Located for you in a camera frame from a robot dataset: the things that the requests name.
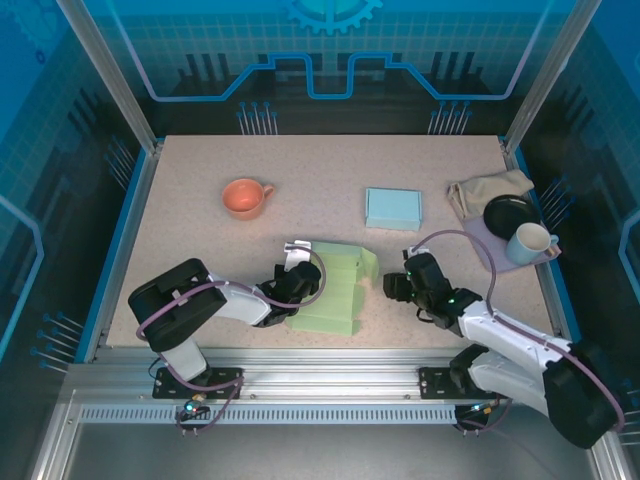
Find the beige cloth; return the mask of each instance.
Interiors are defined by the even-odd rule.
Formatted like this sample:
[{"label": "beige cloth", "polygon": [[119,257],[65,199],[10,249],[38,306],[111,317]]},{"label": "beige cloth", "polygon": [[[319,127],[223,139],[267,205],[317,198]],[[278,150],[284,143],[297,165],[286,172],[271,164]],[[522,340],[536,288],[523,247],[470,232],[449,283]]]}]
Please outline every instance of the beige cloth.
[{"label": "beige cloth", "polygon": [[524,195],[533,188],[521,170],[509,170],[488,177],[476,177],[449,185],[447,198],[460,220],[481,216],[484,207],[500,195]]}]

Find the lavender mat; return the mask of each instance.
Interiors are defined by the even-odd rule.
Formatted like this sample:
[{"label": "lavender mat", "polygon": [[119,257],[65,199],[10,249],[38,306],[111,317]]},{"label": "lavender mat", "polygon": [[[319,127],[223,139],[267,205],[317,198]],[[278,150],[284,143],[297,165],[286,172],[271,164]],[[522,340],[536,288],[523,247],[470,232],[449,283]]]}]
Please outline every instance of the lavender mat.
[{"label": "lavender mat", "polygon": [[[478,237],[482,243],[484,243],[489,252],[491,252],[491,256],[496,264],[496,270],[498,272],[508,272],[509,270],[515,270],[516,268],[522,268],[522,265],[516,265],[511,260],[507,258],[506,249],[507,249],[507,241],[502,238],[496,237],[493,233],[491,233],[487,226],[484,224],[484,219],[482,217],[474,218],[472,220],[467,220],[466,222],[462,222],[462,227],[464,231],[467,233],[471,233]],[[475,242],[471,242],[473,248],[476,253],[480,257],[484,268],[488,271],[491,271],[491,265],[489,264],[489,259],[487,258],[487,254],[484,253],[482,248],[475,244]],[[547,250],[547,252],[541,253],[540,256],[531,262],[529,265],[537,265],[539,263],[548,262],[553,260],[560,255],[561,250],[557,246],[551,247],[551,249]]]}]

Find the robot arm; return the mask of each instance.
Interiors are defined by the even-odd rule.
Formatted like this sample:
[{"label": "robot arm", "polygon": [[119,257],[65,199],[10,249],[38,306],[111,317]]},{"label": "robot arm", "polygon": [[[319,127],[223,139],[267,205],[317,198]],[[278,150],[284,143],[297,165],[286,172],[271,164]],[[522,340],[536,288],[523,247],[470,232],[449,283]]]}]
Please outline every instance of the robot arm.
[{"label": "robot arm", "polygon": [[[308,242],[296,243],[311,247]],[[253,292],[239,288],[234,282],[221,282],[221,286],[196,293],[157,318],[144,330],[151,349],[162,355],[183,380],[200,386],[210,384],[209,365],[193,338],[206,321],[225,317],[254,327],[278,325],[298,309],[273,306],[265,298],[299,304],[318,291],[320,270],[308,261],[309,254],[291,251],[290,246],[285,247],[286,264],[276,265],[274,278],[254,287]],[[129,296],[129,306],[142,324],[181,295],[219,280],[222,279],[209,272],[201,260],[192,258],[137,288]]]},{"label": "robot arm", "polygon": [[591,447],[616,424],[611,402],[558,351],[576,357],[626,405],[626,393],[598,347],[539,332],[490,309],[480,295],[452,288],[427,249],[409,249],[405,260],[404,273],[385,275],[386,296],[414,303],[419,320],[476,344],[458,356],[463,361],[456,357],[451,363],[452,380],[461,392],[479,389],[522,402],[548,416],[565,438],[582,448]]}]

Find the blue box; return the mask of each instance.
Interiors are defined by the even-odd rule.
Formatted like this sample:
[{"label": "blue box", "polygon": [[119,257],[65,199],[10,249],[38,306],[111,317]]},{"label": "blue box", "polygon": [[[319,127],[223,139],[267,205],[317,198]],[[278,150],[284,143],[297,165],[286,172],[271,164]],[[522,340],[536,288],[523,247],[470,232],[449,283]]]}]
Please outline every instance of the blue box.
[{"label": "blue box", "polygon": [[420,230],[422,192],[367,188],[365,225],[392,230]]}]

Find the white cup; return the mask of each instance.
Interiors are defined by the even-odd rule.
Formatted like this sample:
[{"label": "white cup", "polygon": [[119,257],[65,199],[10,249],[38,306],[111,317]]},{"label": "white cup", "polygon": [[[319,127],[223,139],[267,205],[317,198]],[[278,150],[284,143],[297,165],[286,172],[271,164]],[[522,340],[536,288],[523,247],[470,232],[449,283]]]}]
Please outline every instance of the white cup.
[{"label": "white cup", "polygon": [[551,235],[542,225],[523,223],[509,240],[507,258],[516,265],[528,265],[558,240],[557,235]]}]

